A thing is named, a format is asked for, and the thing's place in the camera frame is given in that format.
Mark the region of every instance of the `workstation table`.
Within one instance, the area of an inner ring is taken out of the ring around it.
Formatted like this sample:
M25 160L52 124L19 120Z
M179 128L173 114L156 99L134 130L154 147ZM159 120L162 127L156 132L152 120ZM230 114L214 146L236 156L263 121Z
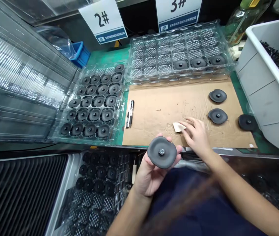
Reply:
M126 45L121 48L111 48L109 50L94 51L91 54L91 57L88 61L88 65L107 64L107 63L114 63L119 60L127 60L129 57L129 50L130 50L130 46ZM249 111L250 106L245 96L245 93L241 87L236 72L233 71L230 77L243 113L250 114ZM128 91L124 91L123 94L126 102L128 100L128 93L129 93ZM119 124L118 136L116 136L116 140L115 140L116 143L115 146L121 148L147 149L148 148L147 146L123 146L122 145L126 113L127 113L127 106L125 105L122 121ZM223 156L279 159L279 149L274 145L272 145L270 142L268 142L260 130L257 130L252 134L258 148L247 149L247 148L228 147L228 148L215 148L214 150L215 152ZM190 148L185 147L184 150L190 151Z

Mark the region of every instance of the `human hand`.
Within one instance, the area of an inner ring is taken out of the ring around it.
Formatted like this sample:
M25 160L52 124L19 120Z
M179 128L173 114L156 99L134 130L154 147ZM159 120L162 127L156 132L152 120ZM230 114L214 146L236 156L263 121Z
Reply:
M186 122L180 121L186 127L186 130L182 130L184 138L193 151L206 162L213 150L208 142L205 123L192 117L185 119Z
M169 142L172 142L171 137L167 137L167 140ZM180 152L182 151L182 147L178 145L176 146L176 150L176 159L173 165L168 169L160 169L159 167L155 166L148 157L147 152L145 153L140 167L138 169L138 172L136 174L136 179L133 186L137 194L140 194L145 197L151 197L152 195L154 195L168 171L171 170L181 159Z

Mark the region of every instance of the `person's right hand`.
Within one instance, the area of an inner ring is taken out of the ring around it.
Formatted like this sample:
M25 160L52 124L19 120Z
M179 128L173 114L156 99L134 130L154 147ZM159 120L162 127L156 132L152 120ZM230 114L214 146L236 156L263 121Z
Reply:
M182 130L184 138L193 151L206 162L213 150L207 139L205 123L192 117L185 119L186 122L180 121L186 127L186 130Z

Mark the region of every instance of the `forearm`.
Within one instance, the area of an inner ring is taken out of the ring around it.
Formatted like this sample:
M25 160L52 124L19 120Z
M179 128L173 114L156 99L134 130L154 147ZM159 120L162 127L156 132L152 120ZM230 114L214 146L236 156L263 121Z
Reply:
M267 235L279 235L279 210L212 152L207 165L240 215Z
M122 209L110 226L107 236L136 235L146 218L152 197L137 194L132 188Z

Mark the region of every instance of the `person's left hand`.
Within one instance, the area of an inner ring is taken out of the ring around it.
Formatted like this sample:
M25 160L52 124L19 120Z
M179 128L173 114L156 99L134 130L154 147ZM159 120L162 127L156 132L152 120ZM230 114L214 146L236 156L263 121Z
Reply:
M171 137L166 138L169 142L172 142ZM171 170L181 159L180 152L182 147L180 145L176 146L177 156L173 165L168 169L160 169L156 167L148 157L147 152L145 153L143 160L140 164L138 172L136 174L136 179L134 183L134 190L137 194L143 195L145 197L151 197L159 188L161 182L165 178L169 170Z

